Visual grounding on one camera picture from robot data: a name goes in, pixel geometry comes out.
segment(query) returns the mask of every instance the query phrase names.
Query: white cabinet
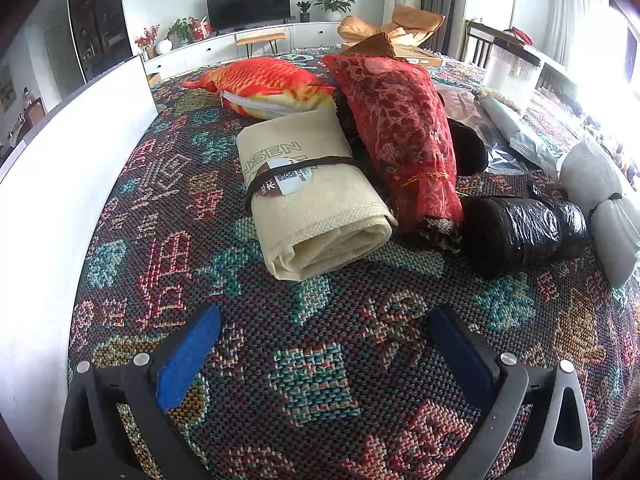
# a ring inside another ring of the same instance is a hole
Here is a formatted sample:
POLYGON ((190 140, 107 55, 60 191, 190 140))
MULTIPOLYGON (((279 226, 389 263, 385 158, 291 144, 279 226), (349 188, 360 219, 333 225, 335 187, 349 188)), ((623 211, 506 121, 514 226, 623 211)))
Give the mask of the white cabinet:
POLYGON ((339 23, 296 23, 292 26, 294 48, 337 46, 344 42, 338 36, 339 23))
MULTIPOLYGON (((292 48, 313 48, 318 46, 336 46, 342 43, 338 36, 338 23, 289 23, 276 27, 260 27, 252 30, 213 36, 204 41, 182 46, 163 56, 145 61, 147 74, 159 73, 167 79, 183 72, 195 70, 213 63, 243 59, 246 48, 236 46, 236 40, 250 36, 266 36, 283 32, 285 40, 278 40, 278 50, 286 52, 292 48)), ((254 56, 270 54, 269 42, 254 44, 254 56)))

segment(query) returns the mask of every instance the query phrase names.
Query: transparent container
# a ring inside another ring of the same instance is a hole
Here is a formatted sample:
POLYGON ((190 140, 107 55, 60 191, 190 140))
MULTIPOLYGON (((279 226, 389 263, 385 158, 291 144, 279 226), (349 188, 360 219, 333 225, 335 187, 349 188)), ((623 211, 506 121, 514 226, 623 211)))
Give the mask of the transparent container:
POLYGON ((522 117, 540 78, 539 57, 516 44, 495 38, 480 95, 495 98, 522 117))

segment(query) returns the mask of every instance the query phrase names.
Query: black strap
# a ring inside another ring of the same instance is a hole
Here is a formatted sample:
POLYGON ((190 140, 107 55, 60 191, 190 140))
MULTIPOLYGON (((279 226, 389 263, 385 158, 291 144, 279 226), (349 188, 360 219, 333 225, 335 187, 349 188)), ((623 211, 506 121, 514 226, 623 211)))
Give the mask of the black strap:
POLYGON ((350 156, 321 156, 320 158, 309 158, 307 160, 301 160, 295 164, 289 164, 288 166, 279 166, 278 168, 271 168, 267 171, 263 171, 260 174, 254 176, 249 186, 246 189, 244 196, 244 209, 251 215, 251 200, 254 197, 254 193, 260 189, 262 184, 267 183, 272 178, 283 173, 289 173, 289 171, 301 170, 302 168, 309 168, 311 166, 328 166, 329 164, 349 164, 358 168, 358 163, 354 158, 350 156))
MULTIPOLYGON (((620 193, 614 193, 612 194, 609 198, 607 198, 607 200, 620 200, 622 198, 622 195, 620 193)), ((600 202, 600 204, 604 204, 607 200, 603 200, 602 202, 600 202)), ((593 216, 593 214, 596 212, 596 209, 598 208, 598 206, 600 205, 598 204, 596 207, 594 207, 591 211, 589 211, 589 216, 587 218, 587 222, 591 223, 591 217, 593 216)))

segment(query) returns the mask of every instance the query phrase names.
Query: black lid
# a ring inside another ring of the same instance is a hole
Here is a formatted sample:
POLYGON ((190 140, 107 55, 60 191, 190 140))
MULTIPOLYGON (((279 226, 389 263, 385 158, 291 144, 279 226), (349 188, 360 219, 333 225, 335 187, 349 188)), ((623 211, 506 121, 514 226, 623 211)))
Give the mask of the black lid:
POLYGON ((542 60, 539 57, 530 52, 527 52, 522 47, 517 46, 510 41, 503 40, 502 38, 494 38, 494 45, 499 46, 501 49, 506 50, 514 56, 518 56, 520 59, 523 59, 527 63, 532 64, 536 68, 542 65, 542 60))

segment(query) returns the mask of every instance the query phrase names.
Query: white plant pot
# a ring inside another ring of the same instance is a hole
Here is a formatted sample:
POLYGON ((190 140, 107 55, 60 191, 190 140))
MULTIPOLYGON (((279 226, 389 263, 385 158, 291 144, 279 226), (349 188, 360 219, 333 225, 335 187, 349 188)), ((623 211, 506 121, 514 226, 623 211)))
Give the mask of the white plant pot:
POLYGON ((174 44, 171 40, 162 40, 156 45, 156 52, 162 56, 162 54, 167 54, 171 52, 171 49, 174 47, 174 44))
POLYGON ((326 10, 324 12, 324 18, 328 22, 341 22, 344 15, 340 12, 340 10, 326 10))

